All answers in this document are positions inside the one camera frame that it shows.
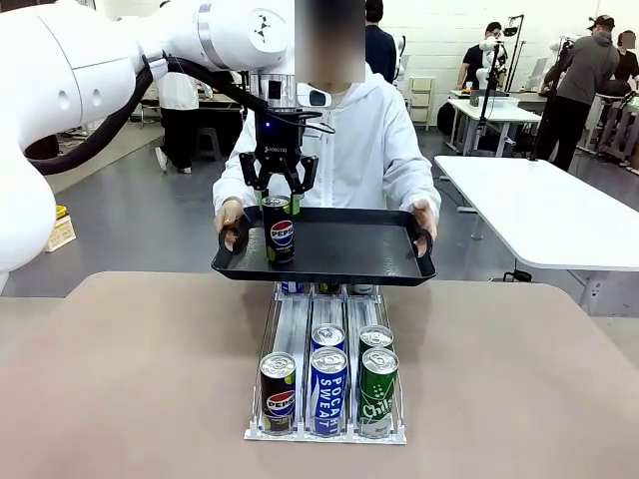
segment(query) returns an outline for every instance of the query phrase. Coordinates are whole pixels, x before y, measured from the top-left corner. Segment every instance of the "shoe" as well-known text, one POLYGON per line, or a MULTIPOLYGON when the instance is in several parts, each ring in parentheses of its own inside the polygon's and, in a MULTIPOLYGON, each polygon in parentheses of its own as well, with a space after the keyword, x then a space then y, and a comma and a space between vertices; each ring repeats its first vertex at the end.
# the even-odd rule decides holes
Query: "shoe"
POLYGON ((167 158, 160 147, 156 148, 156 158, 158 159, 160 168, 163 172, 165 172, 167 170, 167 163, 169 162, 169 158, 167 158))

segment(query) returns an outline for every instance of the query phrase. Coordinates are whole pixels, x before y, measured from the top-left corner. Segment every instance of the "black hair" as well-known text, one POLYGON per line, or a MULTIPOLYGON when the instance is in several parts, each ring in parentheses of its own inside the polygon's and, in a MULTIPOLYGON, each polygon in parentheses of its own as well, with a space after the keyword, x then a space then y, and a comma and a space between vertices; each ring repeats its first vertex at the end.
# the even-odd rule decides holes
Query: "black hair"
POLYGON ((486 32, 494 32, 495 30, 501 30, 501 24, 499 22, 490 22, 486 27, 486 32))
POLYGON ((619 38, 617 38, 617 46, 622 47, 622 43, 623 43, 623 39, 622 37, 627 34, 627 33, 632 33, 633 35, 635 34, 635 32, 633 32, 632 30, 626 30, 625 32, 621 32, 619 34, 619 38))
POLYGON ((383 18, 383 1, 382 0, 366 0, 366 21, 370 23, 379 23, 382 18, 383 18))

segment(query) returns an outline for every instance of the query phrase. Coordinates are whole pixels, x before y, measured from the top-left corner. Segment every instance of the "black tray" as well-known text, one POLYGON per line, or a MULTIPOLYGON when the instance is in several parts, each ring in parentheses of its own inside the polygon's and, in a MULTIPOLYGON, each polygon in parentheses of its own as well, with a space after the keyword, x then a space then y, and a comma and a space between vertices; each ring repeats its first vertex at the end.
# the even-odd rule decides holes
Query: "black tray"
POLYGON ((436 274, 432 238, 409 213, 302 208, 294 218, 296 256, 284 265, 267 260, 260 208, 245 214, 233 228, 239 235, 234 251, 225 246, 222 230, 212 264, 230 279, 417 286, 436 274), (428 241, 423 257, 413 244, 419 235, 428 241))

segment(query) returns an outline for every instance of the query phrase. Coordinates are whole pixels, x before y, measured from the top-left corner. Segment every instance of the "can dispenser rack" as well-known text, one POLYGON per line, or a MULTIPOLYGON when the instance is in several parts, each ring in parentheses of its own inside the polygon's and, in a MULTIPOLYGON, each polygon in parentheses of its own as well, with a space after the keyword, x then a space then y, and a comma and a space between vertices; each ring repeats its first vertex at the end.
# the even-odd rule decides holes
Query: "can dispenser rack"
POLYGON ((385 303, 378 287, 371 295, 348 294, 346 286, 339 294, 316 293, 311 284, 305 293, 284 293, 276 284, 265 327, 256 383, 253 389, 253 408, 247 440, 331 442, 405 445, 403 421, 403 393, 401 389, 401 361, 395 383, 390 433, 382 438, 368 438, 359 434, 357 425, 357 367, 359 332, 366 326, 380 324, 390 327, 385 303), (341 413, 340 433, 333 437, 319 437, 311 433, 311 331, 323 323, 336 324, 345 332, 344 352, 348 358, 348 387, 341 413), (286 352, 296 361, 296 409, 291 432, 272 435, 265 431, 262 417, 262 387, 260 361, 273 351, 286 352))

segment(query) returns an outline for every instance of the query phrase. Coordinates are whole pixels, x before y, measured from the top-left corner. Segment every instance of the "pepsi logo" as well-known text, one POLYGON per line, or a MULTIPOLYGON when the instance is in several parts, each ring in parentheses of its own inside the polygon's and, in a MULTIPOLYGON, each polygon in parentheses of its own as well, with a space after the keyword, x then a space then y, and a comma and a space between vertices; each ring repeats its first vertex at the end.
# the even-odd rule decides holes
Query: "pepsi logo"
POLYGON ((278 246, 288 246, 293 242, 293 222, 284 220, 271 228, 271 240, 278 246))
POLYGON ((288 416, 293 412, 295 406, 295 391, 280 392, 267 399, 267 409, 273 416, 288 416))

